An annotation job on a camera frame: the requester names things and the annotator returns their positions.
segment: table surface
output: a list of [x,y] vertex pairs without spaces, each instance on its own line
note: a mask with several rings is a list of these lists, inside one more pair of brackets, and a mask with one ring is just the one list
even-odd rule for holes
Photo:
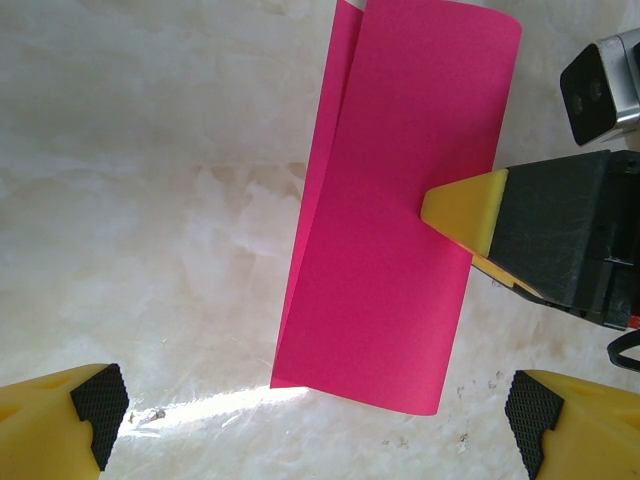
[[[486,0],[524,26],[497,167],[574,145],[559,74],[634,0]],[[441,409],[267,388],[333,0],[0,4],[0,384],[121,365],[104,479],[524,479],[516,369],[640,391],[618,333],[472,272]]]

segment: metal camera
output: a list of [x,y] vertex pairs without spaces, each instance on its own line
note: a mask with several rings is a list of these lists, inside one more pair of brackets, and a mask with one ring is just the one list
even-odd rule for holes
[[640,28],[585,48],[560,76],[560,88],[578,145],[611,140],[640,121]]

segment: debris speck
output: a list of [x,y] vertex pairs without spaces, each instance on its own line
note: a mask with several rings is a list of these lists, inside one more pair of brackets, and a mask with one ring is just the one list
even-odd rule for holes
[[458,453],[462,453],[467,450],[467,442],[469,441],[469,434],[465,433],[460,437],[458,443],[456,443],[456,447],[458,447]]

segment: white marble table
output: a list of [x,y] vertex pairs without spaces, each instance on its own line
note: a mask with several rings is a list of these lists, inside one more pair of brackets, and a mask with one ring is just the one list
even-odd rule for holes
[[[496,165],[579,152],[559,74],[638,2],[481,3],[524,25]],[[477,272],[437,416],[267,390],[333,8],[0,2],[0,384],[120,363],[105,479],[524,479],[516,368],[640,391],[616,332]]]

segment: textured gripper pad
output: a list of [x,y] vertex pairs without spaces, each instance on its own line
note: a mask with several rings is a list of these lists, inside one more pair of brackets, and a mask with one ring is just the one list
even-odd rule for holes
[[91,451],[100,470],[104,471],[129,406],[120,367],[112,363],[72,390],[71,399],[80,420],[91,422]]
[[556,427],[563,404],[562,397],[525,372],[516,372],[504,410],[531,479],[544,461],[542,435]]

